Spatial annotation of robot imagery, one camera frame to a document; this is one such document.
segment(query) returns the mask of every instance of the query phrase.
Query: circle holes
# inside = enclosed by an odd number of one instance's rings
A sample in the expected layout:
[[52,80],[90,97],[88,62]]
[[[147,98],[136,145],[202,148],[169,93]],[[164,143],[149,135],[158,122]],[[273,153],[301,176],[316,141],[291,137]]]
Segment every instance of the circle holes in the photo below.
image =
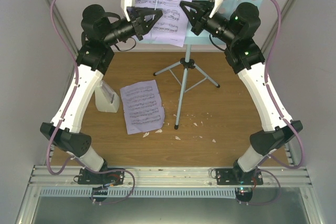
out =
[[223,14],[223,13],[225,13],[225,11],[226,11],[226,10],[225,10],[225,8],[223,8],[223,7],[222,7],[222,8],[220,8],[220,9],[218,10],[218,12],[219,12],[220,14]]

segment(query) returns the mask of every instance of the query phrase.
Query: metal frame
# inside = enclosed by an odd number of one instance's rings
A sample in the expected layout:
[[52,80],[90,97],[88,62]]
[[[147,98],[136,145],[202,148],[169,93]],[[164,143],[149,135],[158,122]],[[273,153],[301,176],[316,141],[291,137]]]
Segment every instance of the metal frame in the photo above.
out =
[[[185,62],[189,62],[190,60],[190,54],[191,54],[191,45],[187,45],[187,49],[185,52]],[[178,61],[172,65],[170,65],[169,67],[166,67],[158,72],[154,73],[154,76],[157,76],[163,72],[166,72],[167,70],[170,71],[170,73],[172,73],[172,75],[174,76],[174,78],[177,80],[177,82],[181,85],[181,91],[180,91],[180,98],[178,99],[178,107],[177,107],[177,114],[176,114],[176,122],[175,122],[175,129],[177,130],[179,127],[179,121],[180,121],[180,115],[181,115],[181,108],[182,108],[182,100],[183,100],[183,95],[184,93],[188,92],[190,89],[196,87],[197,85],[201,84],[203,81],[205,80],[209,80],[210,82],[212,82],[213,85],[215,85],[216,87],[220,87],[220,85],[215,82],[206,72],[204,72],[197,64],[194,64],[195,68],[202,74],[204,75],[204,79],[199,81],[198,83],[196,83],[195,85],[191,86],[190,88],[188,88],[187,90],[186,85],[187,85],[187,77],[188,77],[188,68],[184,68],[183,70],[183,79],[182,79],[182,83],[180,83],[179,79],[176,77],[176,75],[173,73],[173,71],[171,70],[172,68],[180,65],[181,63]]]
[[[46,166],[35,166],[16,223],[32,223],[40,197],[88,197],[91,187],[78,185],[73,177],[79,166],[69,166],[59,176],[50,175]],[[135,193],[132,197],[174,198],[235,198],[237,186],[218,186],[210,172],[213,168],[227,167],[124,167],[135,176]],[[311,224],[324,224],[312,184],[305,168],[290,170],[282,167],[263,167],[272,172],[282,187],[300,188]],[[262,173],[262,188],[278,187],[267,173]],[[107,196],[123,197],[132,187],[132,178],[125,175],[124,184],[112,187]]]
[[[51,0],[45,0],[48,5],[50,5]],[[282,10],[283,17],[286,16],[288,10],[291,8],[295,0],[288,0],[286,5]],[[55,8],[55,20],[62,29],[62,33],[65,35],[66,41],[71,45],[72,50],[77,52],[76,45],[72,39],[60,13]],[[264,43],[262,50],[265,52],[274,37],[275,26],[268,36],[268,40]],[[290,164],[297,164],[298,155],[293,152],[291,144],[286,145],[286,154]],[[85,194],[81,194],[82,190],[88,188],[87,186],[77,185],[73,181],[73,176],[78,175],[80,167],[67,167],[62,175],[52,176],[47,172],[45,166],[36,166],[33,169],[32,176],[28,183],[24,199],[16,220],[16,223],[32,223],[34,218],[34,213],[38,207],[39,198],[43,196],[52,196],[52,194],[47,194],[48,189],[54,189],[54,197],[65,196],[69,192],[72,192],[72,197],[87,197]],[[136,178],[136,188],[137,191],[163,191],[169,189],[170,191],[207,191],[207,192],[218,192],[222,191],[222,196],[230,196],[230,192],[234,190],[234,186],[217,186],[216,180],[211,178],[209,171],[215,167],[134,167],[128,168],[129,171],[135,173]],[[305,168],[299,170],[288,170],[281,167],[263,167],[274,173],[282,187],[299,187],[302,195],[302,199],[306,208],[306,212],[309,217],[311,224],[324,224],[321,209],[312,188],[309,175]],[[263,174],[264,185],[261,187],[277,187],[274,179],[268,174]],[[131,178],[126,176],[124,180],[124,185],[121,187],[116,187],[112,189],[117,190],[127,190],[130,188]],[[193,197],[204,197],[201,195],[195,195]]]

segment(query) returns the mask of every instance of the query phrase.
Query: metal mounting plate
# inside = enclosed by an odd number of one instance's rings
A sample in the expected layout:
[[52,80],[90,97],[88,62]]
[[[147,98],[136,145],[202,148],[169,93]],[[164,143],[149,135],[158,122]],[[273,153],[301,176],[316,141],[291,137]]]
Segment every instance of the metal mounting plate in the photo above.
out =
[[[223,185],[248,185],[252,186],[254,185],[254,182],[252,179],[245,179],[243,180],[243,183],[239,184],[236,181],[235,175],[232,172],[232,168],[221,168],[216,169],[216,179],[217,179],[217,185],[223,186]],[[261,172],[257,172],[255,176],[257,185],[263,185],[264,182],[262,180]]]

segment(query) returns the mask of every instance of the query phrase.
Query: wooden floor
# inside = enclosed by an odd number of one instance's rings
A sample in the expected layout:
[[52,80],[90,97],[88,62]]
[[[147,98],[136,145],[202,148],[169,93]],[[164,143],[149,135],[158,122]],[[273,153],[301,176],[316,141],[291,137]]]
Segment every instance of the wooden floor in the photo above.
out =
[[[130,52],[115,55],[104,80],[120,94],[120,88],[155,79],[165,108],[162,133],[127,135],[122,104],[117,113],[98,112],[94,96],[86,110],[81,132],[92,137],[92,146],[109,165],[118,166],[232,166],[249,147],[249,136],[261,130],[260,118],[252,99],[227,64],[222,53],[192,53],[191,58],[220,84],[206,80],[185,93],[180,128],[174,129],[174,114],[180,85],[169,71],[153,77],[183,57],[178,52]],[[183,67],[173,70],[181,80]],[[190,70],[187,88],[202,80]],[[275,155],[287,162],[285,151]],[[61,165],[67,154],[55,150],[53,165]],[[266,166],[277,166],[268,160]]]

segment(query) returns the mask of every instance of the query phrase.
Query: purple cable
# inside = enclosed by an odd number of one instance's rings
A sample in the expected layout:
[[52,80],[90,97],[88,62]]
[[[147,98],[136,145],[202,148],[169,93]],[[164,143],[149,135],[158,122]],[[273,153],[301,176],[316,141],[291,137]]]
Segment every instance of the purple cable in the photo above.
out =
[[[85,165],[84,165],[78,158],[76,158],[76,161],[77,161],[80,165],[82,165],[82,166],[85,167]],[[133,175],[130,171],[128,171],[128,170],[125,170],[125,169],[113,169],[113,170],[106,170],[106,171],[104,171],[104,172],[96,172],[95,170],[92,170],[92,169],[90,169],[89,167],[85,167],[85,169],[88,170],[89,172],[92,172],[92,173],[95,173],[95,174],[106,174],[106,173],[113,173],[113,172],[125,172],[125,173],[128,173],[129,175],[131,175],[131,177],[132,177],[132,179],[133,179],[133,186],[132,186],[130,192],[129,192],[125,197],[123,197],[123,198],[121,198],[121,199],[119,199],[119,200],[116,200],[116,201],[99,202],[99,205],[111,205],[111,204],[116,204],[116,203],[122,202],[122,201],[128,199],[128,198],[133,194],[133,192],[134,192],[134,188],[135,188],[135,177],[134,177],[134,175]],[[94,196],[94,191],[92,191],[92,195],[91,195],[90,198],[91,198],[91,200],[92,200],[92,203],[95,204],[95,201],[94,201],[93,196]]]
[[[78,80],[79,80],[79,73],[78,73],[78,66],[77,66],[77,63],[76,63],[76,57],[75,55],[72,53],[71,49],[69,48],[69,46],[67,45],[67,43],[65,42],[65,40],[63,39],[62,35],[60,34],[60,32],[58,31],[57,27],[56,27],[56,24],[55,24],[55,20],[54,20],[54,5],[55,5],[55,2],[56,0],[52,0],[51,1],[51,4],[50,4],[50,17],[51,17],[51,23],[52,23],[52,26],[54,27],[54,30],[55,32],[57,33],[57,35],[59,36],[59,38],[61,39],[61,41],[63,42],[64,46],[66,47],[66,49],[68,50],[68,52],[70,53],[71,55],[71,58],[72,58],[72,63],[73,63],[73,66],[75,68],[75,84],[78,84]],[[75,96],[75,93],[76,93],[76,90],[77,90],[77,86],[74,87],[74,89],[72,90],[72,93],[71,93],[71,96],[67,102],[67,104],[65,105],[64,107],[64,110],[63,110],[63,113],[61,114],[61,118],[64,118],[69,106],[70,106],[70,103],[72,101],[72,99],[74,98]],[[51,137],[50,137],[50,140],[49,140],[49,144],[48,144],[48,148],[47,148],[47,155],[46,155],[46,161],[47,161],[47,169],[48,171],[50,172],[50,174],[52,175],[59,175],[61,172],[63,172],[64,168],[66,167],[67,163],[70,161],[70,159],[72,157],[68,157],[65,161],[65,163],[63,164],[62,168],[58,171],[58,172],[54,172],[51,167],[50,167],[50,160],[49,160],[49,156],[50,156],[50,148],[51,148],[51,145],[54,141],[54,138],[56,136],[56,133],[58,132],[61,124],[62,124],[62,119],[59,120],[57,126],[55,127],[55,130],[53,131]]]
[[275,179],[275,181],[277,182],[277,184],[278,184],[278,186],[279,186],[279,190],[278,190],[278,194],[277,194],[277,196],[276,196],[274,199],[270,200],[270,201],[267,201],[267,202],[261,202],[261,203],[248,203],[248,202],[240,201],[240,200],[238,200],[238,199],[236,198],[236,200],[237,200],[240,204],[241,204],[241,203],[245,203],[246,205],[249,205],[249,206],[265,206],[265,205],[268,205],[268,204],[272,204],[272,203],[274,203],[274,202],[277,202],[277,201],[280,199],[280,196],[281,196],[281,185],[280,185],[280,182],[279,182],[279,180],[277,179],[277,177],[276,177],[273,173],[271,173],[271,172],[269,172],[269,171],[267,171],[267,170],[264,170],[264,169],[259,169],[258,171],[259,171],[259,172],[268,173],[269,175],[271,175],[271,176]]
[[278,111],[280,117],[282,118],[282,120],[287,124],[287,126],[293,131],[295,137],[297,138],[299,145],[300,145],[300,149],[301,149],[301,160],[300,163],[298,165],[295,166],[289,166],[286,165],[285,163],[283,163],[282,161],[280,161],[279,159],[277,159],[276,157],[274,157],[273,155],[270,154],[270,157],[272,157],[276,162],[278,162],[280,165],[284,166],[287,169],[298,169],[300,168],[304,163],[305,163],[305,159],[306,159],[306,153],[305,153],[305,149],[303,148],[303,143],[302,143],[302,139],[299,135],[299,133],[294,129],[294,127],[286,120],[284,119],[284,114],[282,113],[277,101],[274,98],[274,95],[271,91],[271,88],[269,87],[268,83],[268,74],[269,74],[269,65],[271,62],[271,59],[273,57],[273,51],[275,48],[276,43],[278,42],[279,39],[279,35],[280,35],[280,27],[281,27],[281,9],[280,6],[278,4],[278,2],[276,0],[271,0],[272,3],[275,5],[275,8],[277,10],[277,14],[278,14],[278,29],[277,29],[277,33],[276,36],[274,38],[273,44],[271,46],[271,49],[269,51],[267,60],[266,60],[266,64],[265,64],[265,74],[264,74],[264,78],[265,78],[265,83],[266,83],[266,89],[268,91],[268,94],[276,108],[276,110]]
[[[60,32],[58,31],[57,27],[56,27],[56,24],[55,24],[55,20],[54,20],[54,12],[53,12],[53,9],[54,9],[54,5],[55,5],[55,2],[56,0],[52,0],[51,4],[50,4],[50,17],[51,17],[51,23],[53,24],[52,26],[54,27],[54,30],[55,32],[57,33],[57,35],[59,36],[59,38],[61,39],[61,41],[63,42],[64,46],[66,47],[66,49],[68,50],[68,52],[70,53],[71,55],[71,58],[72,58],[72,63],[73,63],[73,66],[75,68],[75,84],[78,84],[78,80],[79,80],[79,73],[78,73],[78,66],[77,66],[77,63],[76,63],[76,57],[75,55],[72,53],[71,49],[69,48],[69,46],[67,45],[67,43],[65,42],[65,40],[63,39],[62,35],[60,34]],[[74,89],[72,90],[72,93],[71,93],[71,96],[66,104],[66,106],[64,107],[64,110],[63,110],[63,113],[61,114],[61,118],[64,118],[69,106],[70,106],[70,103],[71,101],[73,100],[74,96],[75,96],[75,93],[76,93],[76,90],[77,90],[77,86],[74,87]],[[50,140],[49,140],[49,144],[48,144],[48,149],[47,149],[47,169],[48,171],[52,174],[52,175],[59,175],[63,172],[63,170],[65,169],[66,165],[68,164],[68,162],[73,159],[73,158],[76,158],[76,157],[72,157],[72,156],[69,156],[66,161],[64,162],[64,164],[62,165],[61,169],[58,171],[58,172],[54,172],[51,167],[50,167],[50,160],[49,160],[49,156],[50,156],[50,148],[51,148],[51,145],[54,141],[54,138],[56,136],[56,133],[58,132],[61,124],[62,124],[63,120],[60,119],[58,121],[58,124],[57,126],[55,127],[51,137],[50,137]],[[78,158],[76,158],[76,161],[85,166]],[[87,169],[88,171],[92,172],[92,173],[95,173],[95,174],[106,174],[106,173],[111,173],[111,172],[125,172],[125,173],[128,173],[131,175],[132,179],[133,179],[133,186],[132,186],[132,189],[131,191],[122,199],[120,200],[117,200],[117,201],[113,201],[113,202],[108,202],[108,203],[99,203],[100,205],[108,205],[108,204],[115,204],[115,203],[118,203],[118,202],[121,202],[121,201],[124,201],[126,200],[127,198],[129,198],[132,193],[134,192],[134,187],[135,187],[135,177],[134,175],[129,172],[128,170],[124,170],[124,169],[114,169],[114,170],[107,170],[105,172],[96,172],[92,169],[90,169],[89,167],[85,167],[85,169]]]

